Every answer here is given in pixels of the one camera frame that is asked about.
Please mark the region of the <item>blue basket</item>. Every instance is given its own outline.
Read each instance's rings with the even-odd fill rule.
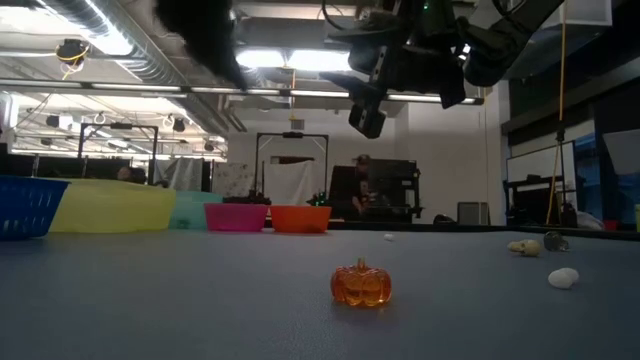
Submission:
[[[44,236],[68,182],[0,176],[0,240]]]

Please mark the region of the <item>yellow cable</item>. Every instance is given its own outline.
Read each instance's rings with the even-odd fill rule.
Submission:
[[[63,57],[58,56],[57,54],[56,54],[56,56],[58,56],[58,60],[60,60],[60,61],[74,61],[74,60],[78,60],[81,57],[87,55],[87,52],[89,52],[89,47],[88,46],[87,46],[86,49],[84,49],[84,51],[80,55],[72,56],[70,58],[63,58]]]
[[[64,73],[64,76],[62,77],[62,80],[67,80],[67,77],[68,77],[69,75],[71,75],[71,74],[72,74],[72,70],[71,70],[71,68],[72,68],[72,67],[74,67],[74,66],[76,66],[76,64],[78,63],[78,59],[75,59],[75,60],[73,61],[73,65],[71,65],[71,66],[69,67],[69,70],[67,70],[67,72],[66,72],[66,73]]]
[[[564,120],[564,80],[565,80],[565,69],[566,69],[566,58],[567,58],[567,3],[569,0],[565,0],[563,6],[563,14],[562,14],[562,58],[560,59],[560,110],[558,111],[558,121],[562,122]],[[551,189],[549,194],[549,210],[547,211],[547,222],[549,225],[551,221],[551,210],[553,209],[553,196],[556,193],[556,170],[558,169],[558,154],[560,153],[560,146],[562,146],[562,142],[558,140],[556,144],[556,159],[553,164],[553,175],[551,176]]]

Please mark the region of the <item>black metal frame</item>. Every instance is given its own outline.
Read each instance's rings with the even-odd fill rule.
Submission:
[[[84,130],[86,128],[90,127],[90,126],[93,127],[94,130],[85,139]],[[159,131],[159,129],[158,129],[157,126],[120,124],[120,123],[115,123],[115,124],[110,124],[110,125],[105,125],[105,124],[87,124],[87,123],[80,124],[80,143],[78,144],[78,159],[82,159],[82,151],[84,149],[84,142],[86,140],[89,140],[91,138],[91,136],[93,136],[93,134],[95,134],[96,131],[102,129],[105,126],[108,126],[109,128],[115,129],[115,130],[132,130],[134,128],[136,128],[136,129],[151,129],[151,130],[153,130],[153,151],[151,153],[151,161],[149,162],[149,174],[147,176],[147,184],[152,185],[153,184],[153,177],[155,175],[155,170],[156,170],[156,152],[157,152],[157,149],[158,149],[158,131]]]
[[[254,160],[254,171],[253,171],[253,189],[258,191],[258,155],[260,153],[260,138],[263,136],[279,136],[283,139],[302,139],[305,137],[310,138],[322,138],[326,142],[326,147],[324,151],[324,191],[327,192],[327,179],[329,178],[329,135],[324,134],[303,134],[299,133],[297,136],[287,136],[288,133],[258,133],[256,134],[256,158]],[[262,190],[264,193],[264,179],[262,181]]]

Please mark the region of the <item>white whiteboard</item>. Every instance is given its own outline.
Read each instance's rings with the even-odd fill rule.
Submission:
[[[565,143],[562,146],[564,155],[564,175],[566,190],[576,190],[576,171],[573,156],[573,142]],[[555,162],[556,148],[551,147],[538,150],[526,155],[507,159],[507,180],[509,182],[527,180],[527,175],[539,175],[540,177],[553,176],[553,164]],[[558,154],[558,166],[556,176],[562,176],[560,155]],[[556,183],[558,192],[562,191],[562,183]],[[567,200],[577,206],[577,194],[567,193]]]

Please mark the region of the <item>pink bowl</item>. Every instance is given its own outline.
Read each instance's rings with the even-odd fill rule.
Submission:
[[[204,204],[209,231],[260,232],[268,210],[267,205]]]

